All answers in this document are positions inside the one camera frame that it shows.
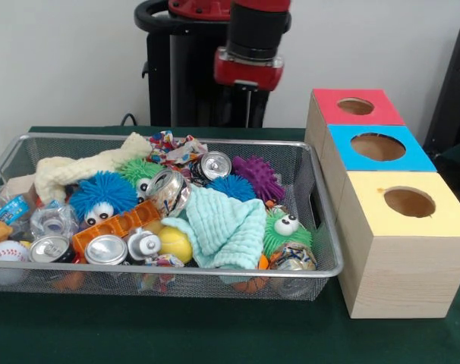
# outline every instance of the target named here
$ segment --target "orange ball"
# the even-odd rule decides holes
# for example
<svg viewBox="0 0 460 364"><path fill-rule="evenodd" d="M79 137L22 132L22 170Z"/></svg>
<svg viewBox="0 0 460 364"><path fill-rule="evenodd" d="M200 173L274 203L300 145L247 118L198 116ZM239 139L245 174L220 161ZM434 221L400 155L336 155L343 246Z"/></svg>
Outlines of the orange ball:
<svg viewBox="0 0 460 364"><path fill-rule="evenodd" d="M266 256L263 254L260 257L259 265L257 266L257 268L265 270L265 269L268 269L268 267L269 267L269 261L267 260ZM250 279L247 282L234 283L232 286L238 292L252 294L252 293L256 293L262 290L266 286L268 280L269 280L269 277L255 277L255 278Z"/></svg>

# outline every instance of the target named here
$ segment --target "stacked wooden boxes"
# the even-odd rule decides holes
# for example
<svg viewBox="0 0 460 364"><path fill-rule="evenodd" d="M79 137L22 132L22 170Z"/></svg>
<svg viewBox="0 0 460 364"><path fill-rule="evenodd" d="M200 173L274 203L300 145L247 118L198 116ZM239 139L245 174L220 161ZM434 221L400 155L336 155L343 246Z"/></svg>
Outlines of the stacked wooden boxes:
<svg viewBox="0 0 460 364"><path fill-rule="evenodd" d="M306 142L336 213L350 316L446 316L460 285L460 203L385 93L315 89Z"/></svg>

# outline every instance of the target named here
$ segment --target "black cable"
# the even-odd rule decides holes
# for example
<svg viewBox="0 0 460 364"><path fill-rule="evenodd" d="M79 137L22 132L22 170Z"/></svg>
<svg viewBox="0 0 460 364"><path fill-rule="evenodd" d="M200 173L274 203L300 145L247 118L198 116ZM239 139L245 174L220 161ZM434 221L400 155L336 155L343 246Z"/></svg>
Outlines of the black cable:
<svg viewBox="0 0 460 364"><path fill-rule="evenodd" d="M128 118L132 119L132 123L133 123L134 126L136 127L136 126L137 126L136 118L135 118L130 112L128 112L128 113L127 113L126 115L124 115L124 117L122 118L121 127L123 127L123 126L125 125L125 121L127 121Z"/></svg>

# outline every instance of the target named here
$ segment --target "wire mesh basket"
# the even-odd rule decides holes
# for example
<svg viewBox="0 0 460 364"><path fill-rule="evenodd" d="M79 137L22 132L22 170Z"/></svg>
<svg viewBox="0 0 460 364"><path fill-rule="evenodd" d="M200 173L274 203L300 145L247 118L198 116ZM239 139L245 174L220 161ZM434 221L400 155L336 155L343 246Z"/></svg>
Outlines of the wire mesh basket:
<svg viewBox="0 0 460 364"><path fill-rule="evenodd" d="M20 136L0 158L0 185L10 178L33 174L42 158L89 157L119 148L125 138L53 133ZM343 266L335 220L315 151L298 142L200 141L208 145L208 150L224 152L230 158L258 155L271 161L285 188L282 204L313 233L316 271L0 262L0 276L9 283L0 284L0 291L314 300L328 279L336 276ZM233 281L239 277L238 280L246 283L226 284L231 281L229 277Z"/></svg>

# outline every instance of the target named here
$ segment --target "white wall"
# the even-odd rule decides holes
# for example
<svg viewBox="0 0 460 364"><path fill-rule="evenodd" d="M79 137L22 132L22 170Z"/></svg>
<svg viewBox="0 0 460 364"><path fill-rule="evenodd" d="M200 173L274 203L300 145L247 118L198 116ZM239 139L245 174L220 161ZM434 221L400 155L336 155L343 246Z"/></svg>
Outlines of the white wall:
<svg viewBox="0 0 460 364"><path fill-rule="evenodd" d="M0 152L31 125L148 122L142 0L0 0ZM384 88L422 140L460 0L293 0L267 127L303 127L313 87Z"/></svg>

